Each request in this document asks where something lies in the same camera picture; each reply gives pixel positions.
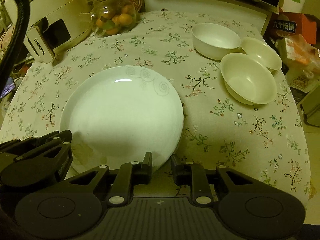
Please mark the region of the floral tablecloth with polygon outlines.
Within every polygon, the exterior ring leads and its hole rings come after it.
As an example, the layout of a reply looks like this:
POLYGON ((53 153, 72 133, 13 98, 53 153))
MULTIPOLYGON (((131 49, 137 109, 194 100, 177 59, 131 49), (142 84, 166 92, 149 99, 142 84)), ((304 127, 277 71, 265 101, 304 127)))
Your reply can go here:
MULTIPOLYGON (((107 37, 90 35, 56 63, 33 63, 1 126, 1 142, 40 137, 61 130, 60 119, 72 93, 87 79, 118 66, 156 71, 176 89, 183 129, 175 152, 184 163, 207 169, 234 168, 306 203, 310 186, 308 147, 293 96, 282 72, 277 94, 266 105, 244 105, 227 91, 220 64, 199 54, 191 30, 215 23, 241 37, 261 39, 251 24, 208 14, 152 11, 134 29, 107 37)), ((170 180, 165 162, 156 170, 151 192, 187 194, 170 180)))

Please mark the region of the cream bowl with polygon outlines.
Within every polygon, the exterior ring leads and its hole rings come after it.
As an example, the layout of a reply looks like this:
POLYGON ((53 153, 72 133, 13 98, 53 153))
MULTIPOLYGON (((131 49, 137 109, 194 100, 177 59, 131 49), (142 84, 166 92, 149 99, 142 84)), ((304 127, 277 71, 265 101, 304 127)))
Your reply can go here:
POLYGON ((252 59, 269 69, 281 70, 283 63, 278 53, 265 42, 252 37, 245 37, 241 41, 242 50, 252 59))
POLYGON ((231 96, 247 105, 265 105, 277 94, 271 72, 246 54, 230 53, 220 62, 220 72, 231 96))

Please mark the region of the white plate with swirls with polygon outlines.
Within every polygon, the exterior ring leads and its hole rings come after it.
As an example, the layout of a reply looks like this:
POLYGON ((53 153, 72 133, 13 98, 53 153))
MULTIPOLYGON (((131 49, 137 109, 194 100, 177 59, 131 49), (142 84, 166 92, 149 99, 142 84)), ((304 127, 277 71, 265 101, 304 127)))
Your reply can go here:
POLYGON ((154 70, 118 66, 84 81, 68 99, 60 129, 72 133, 72 168, 118 169, 152 154, 159 169, 175 152, 183 108, 173 85, 154 70))

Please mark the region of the large white bowl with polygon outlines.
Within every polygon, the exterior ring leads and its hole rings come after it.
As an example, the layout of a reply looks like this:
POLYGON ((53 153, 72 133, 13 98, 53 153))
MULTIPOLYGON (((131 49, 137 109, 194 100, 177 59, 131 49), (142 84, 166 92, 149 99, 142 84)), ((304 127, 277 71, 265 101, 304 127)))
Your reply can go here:
POLYGON ((193 26, 193 46, 203 56, 220 61, 227 54, 238 51, 241 38, 231 29, 214 23, 193 26))

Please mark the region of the orange carton box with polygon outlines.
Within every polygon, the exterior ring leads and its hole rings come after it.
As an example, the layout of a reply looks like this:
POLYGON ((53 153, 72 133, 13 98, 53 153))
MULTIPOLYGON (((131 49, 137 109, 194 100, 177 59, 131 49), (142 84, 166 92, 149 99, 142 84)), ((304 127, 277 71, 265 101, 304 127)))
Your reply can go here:
POLYGON ((302 35, 306 42, 315 45, 318 27, 319 20, 315 16, 297 12, 280 12, 272 16, 268 32, 275 37, 302 35))

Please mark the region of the small phone screen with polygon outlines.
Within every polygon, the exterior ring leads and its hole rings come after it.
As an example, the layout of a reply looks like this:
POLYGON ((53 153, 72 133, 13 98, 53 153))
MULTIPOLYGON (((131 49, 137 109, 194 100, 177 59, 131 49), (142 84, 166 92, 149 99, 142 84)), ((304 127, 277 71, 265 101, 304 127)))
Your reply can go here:
POLYGON ((16 88, 16 85, 14 83, 14 80, 12 77, 9 77, 4 89, 1 92, 1 99, 3 99, 5 96, 7 96, 10 92, 12 92, 16 88))

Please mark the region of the plastic bag with orange packs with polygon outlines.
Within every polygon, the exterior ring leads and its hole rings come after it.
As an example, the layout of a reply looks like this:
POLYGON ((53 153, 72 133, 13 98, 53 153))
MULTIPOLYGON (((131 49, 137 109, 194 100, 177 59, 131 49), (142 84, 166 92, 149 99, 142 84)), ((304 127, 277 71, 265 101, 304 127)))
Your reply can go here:
POLYGON ((277 39, 277 49, 282 62, 296 68, 319 74, 319 49, 298 34, 277 39))

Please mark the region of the snack box with logo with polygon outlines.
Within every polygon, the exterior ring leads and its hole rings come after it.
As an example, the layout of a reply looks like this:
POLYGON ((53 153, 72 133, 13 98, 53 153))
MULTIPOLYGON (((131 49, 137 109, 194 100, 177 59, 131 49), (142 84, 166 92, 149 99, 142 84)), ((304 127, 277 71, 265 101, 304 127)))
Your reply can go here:
POLYGON ((285 78, 296 104, 319 85, 319 73, 309 70, 290 68, 285 78))

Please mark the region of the glass jar of small oranges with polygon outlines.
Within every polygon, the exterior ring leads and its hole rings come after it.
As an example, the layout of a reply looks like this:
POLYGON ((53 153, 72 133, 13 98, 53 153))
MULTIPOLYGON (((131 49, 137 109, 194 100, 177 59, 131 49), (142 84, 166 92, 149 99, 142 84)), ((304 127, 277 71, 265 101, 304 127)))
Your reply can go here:
POLYGON ((127 32, 137 24, 140 1, 92 0, 91 27, 99 37, 127 32))

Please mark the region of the white Changhong air fryer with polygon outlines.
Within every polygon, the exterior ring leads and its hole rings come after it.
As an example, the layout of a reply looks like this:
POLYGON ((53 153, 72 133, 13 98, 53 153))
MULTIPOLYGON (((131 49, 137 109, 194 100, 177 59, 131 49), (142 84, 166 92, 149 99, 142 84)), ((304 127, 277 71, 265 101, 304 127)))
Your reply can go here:
POLYGON ((91 32, 87 0, 29 0, 24 45, 38 62, 50 63, 91 32))

